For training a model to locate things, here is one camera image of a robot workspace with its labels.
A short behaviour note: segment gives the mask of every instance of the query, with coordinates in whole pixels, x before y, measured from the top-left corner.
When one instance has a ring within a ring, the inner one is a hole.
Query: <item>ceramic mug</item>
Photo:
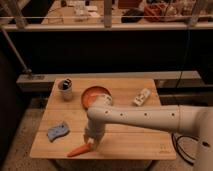
[[[58,89],[65,101],[70,101],[72,99],[72,81],[70,79],[59,82]]]

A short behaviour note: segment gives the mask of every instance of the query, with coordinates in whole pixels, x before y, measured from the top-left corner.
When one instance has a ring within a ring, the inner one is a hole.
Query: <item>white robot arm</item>
[[[100,142],[105,124],[125,124],[182,133],[198,137],[194,170],[209,171],[213,168],[213,108],[190,106],[113,107],[112,98],[102,94],[88,109],[88,138]]]

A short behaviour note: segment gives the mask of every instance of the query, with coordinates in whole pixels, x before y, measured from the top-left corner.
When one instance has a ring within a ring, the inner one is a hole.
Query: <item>orange carrot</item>
[[[87,144],[84,144],[80,147],[77,147],[76,149],[71,151],[67,155],[67,157],[74,157],[74,156],[77,156],[79,154],[87,153],[87,152],[90,152],[90,151],[92,151],[92,143],[87,143]]]

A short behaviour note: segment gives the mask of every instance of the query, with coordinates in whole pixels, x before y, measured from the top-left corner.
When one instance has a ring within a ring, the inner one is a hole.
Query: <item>cable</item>
[[[173,146],[175,148],[175,151],[179,154],[179,156],[186,162],[188,163],[189,165],[193,166],[194,165],[194,161],[195,161],[195,158],[190,156],[188,153],[186,153],[184,151],[184,149],[181,147],[181,145],[179,144],[180,140],[183,139],[183,138],[190,138],[190,139],[193,139],[195,141],[198,141],[197,138],[195,137],[191,137],[191,136],[184,136],[184,135],[181,135],[179,137],[176,138],[176,136],[172,133],[171,134],[171,137],[172,137],[172,143],[173,143]]]
[[[165,12],[164,12],[164,14],[163,14],[164,17],[166,16],[167,11],[168,11],[168,9],[169,9],[171,3],[172,3],[172,0],[169,0],[168,5],[167,5],[167,7],[166,7],[166,10],[165,10]]]
[[[181,66],[181,73],[180,73],[180,76],[179,76],[179,79],[178,81],[176,82],[176,85],[175,85],[175,89],[178,88],[179,84],[180,84],[180,80],[182,79],[182,75],[183,75],[183,69],[185,67],[185,64],[186,64],[186,58],[188,56],[188,52],[189,52],[189,47],[190,47],[190,42],[191,42],[191,33],[190,33],[190,30],[187,29],[187,42],[186,42],[186,50],[185,50],[185,54],[183,56],[183,64]]]

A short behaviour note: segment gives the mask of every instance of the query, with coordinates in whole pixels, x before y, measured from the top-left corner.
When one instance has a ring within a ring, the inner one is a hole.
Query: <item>floor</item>
[[[141,171],[149,165],[149,161],[96,161],[96,160],[60,160],[56,168],[49,160],[32,159],[29,157],[36,130],[43,115],[44,108],[31,105],[25,112],[19,125],[2,171]],[[182,142],[184,149],[194,154],[196,143],[192,140]],[[159,161],[153,165],[152,171],[191,171],[193,168],[178,155],[174,161]]]

